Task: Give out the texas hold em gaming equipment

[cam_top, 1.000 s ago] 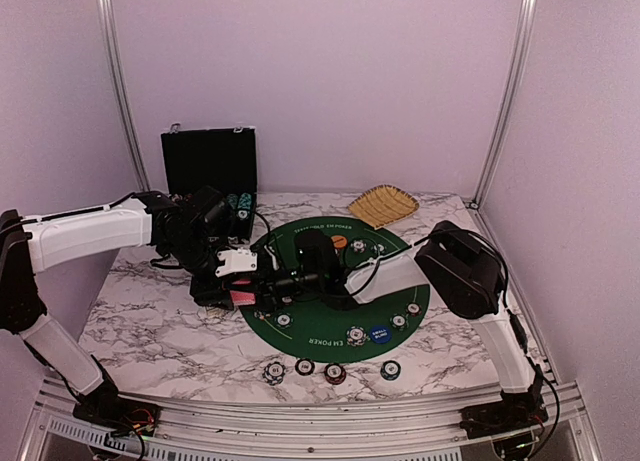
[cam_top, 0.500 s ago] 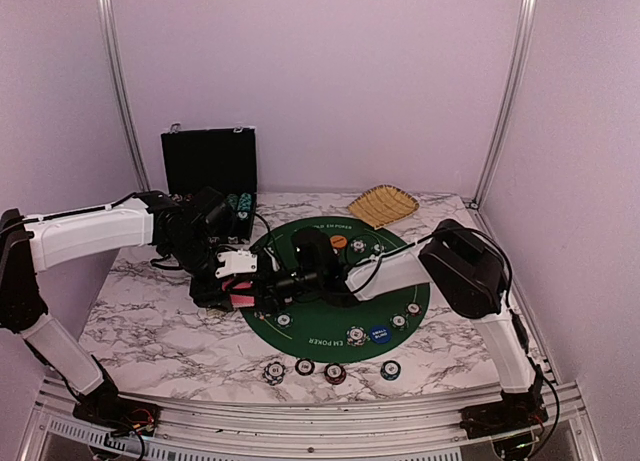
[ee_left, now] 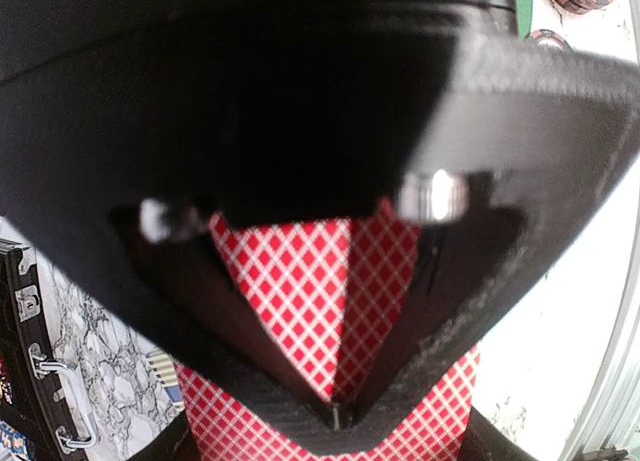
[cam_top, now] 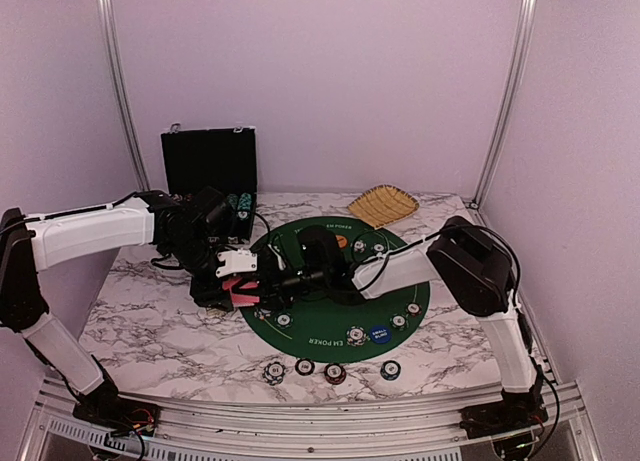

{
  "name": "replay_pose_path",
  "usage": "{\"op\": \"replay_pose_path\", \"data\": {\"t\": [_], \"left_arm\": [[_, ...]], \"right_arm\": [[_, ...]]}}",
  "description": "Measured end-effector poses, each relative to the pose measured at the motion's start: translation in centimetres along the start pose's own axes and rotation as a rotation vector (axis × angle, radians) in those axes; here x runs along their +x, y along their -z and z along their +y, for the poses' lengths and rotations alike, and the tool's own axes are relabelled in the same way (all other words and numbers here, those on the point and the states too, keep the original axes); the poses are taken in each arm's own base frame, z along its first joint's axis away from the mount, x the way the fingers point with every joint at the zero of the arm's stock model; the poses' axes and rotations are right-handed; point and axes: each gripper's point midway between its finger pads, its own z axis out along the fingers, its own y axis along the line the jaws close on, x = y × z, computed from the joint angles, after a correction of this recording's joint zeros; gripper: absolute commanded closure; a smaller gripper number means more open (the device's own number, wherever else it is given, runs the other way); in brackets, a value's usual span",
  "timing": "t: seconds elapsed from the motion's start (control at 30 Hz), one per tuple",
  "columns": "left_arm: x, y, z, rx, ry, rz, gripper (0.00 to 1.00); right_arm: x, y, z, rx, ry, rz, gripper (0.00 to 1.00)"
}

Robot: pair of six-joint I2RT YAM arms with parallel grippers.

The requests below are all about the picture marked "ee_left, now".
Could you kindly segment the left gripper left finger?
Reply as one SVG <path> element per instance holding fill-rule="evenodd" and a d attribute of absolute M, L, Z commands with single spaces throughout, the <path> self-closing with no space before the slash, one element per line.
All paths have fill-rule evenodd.
<path fill-rule="evenodd" d="M 129 461 L 199 461 L 200 452 L 187 416 L 180 413 L 144 449 Z"/>

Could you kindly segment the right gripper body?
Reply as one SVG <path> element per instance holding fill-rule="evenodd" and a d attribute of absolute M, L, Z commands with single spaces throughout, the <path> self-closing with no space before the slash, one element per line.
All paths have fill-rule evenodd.
<path fill-rule="evenodd" d="M 1 0 L 1 211 L 121 321 L 314 454 L 377 447 L 538 281 L 639 153 L 639 69 L 539 48 L 515 0 Z M 422 231 L 356 398 L 321 401 L 186 224 Z"/>

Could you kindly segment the hundred chip front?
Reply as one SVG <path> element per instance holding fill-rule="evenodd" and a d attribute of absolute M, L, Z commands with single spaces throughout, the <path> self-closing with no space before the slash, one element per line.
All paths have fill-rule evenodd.
<path fill-rule="evenodd" d="M 550 29 L 538 29 L 531 31 L 527 36 L 536 46 L 559 49 L 570 52 L 571 45 L 557 32 Z"/>

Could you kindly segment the dealt card seat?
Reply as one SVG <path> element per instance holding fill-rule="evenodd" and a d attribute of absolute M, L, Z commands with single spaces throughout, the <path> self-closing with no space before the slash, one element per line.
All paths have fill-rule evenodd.
<path fill-rule="evenodd" d="M 325 401 L 355 396 L 406 301 L 420 230 L 387 204 L 367 219 L 234 230 L 210 223 L 240 293 Z"/>

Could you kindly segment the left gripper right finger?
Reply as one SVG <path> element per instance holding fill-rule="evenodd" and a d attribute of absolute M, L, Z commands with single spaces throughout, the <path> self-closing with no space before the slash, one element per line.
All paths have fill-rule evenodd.
<path fill-rule="evenodd" d="M 535 461 L 535 458 L 510 441 L 472 407 L 459 461 Z"/>

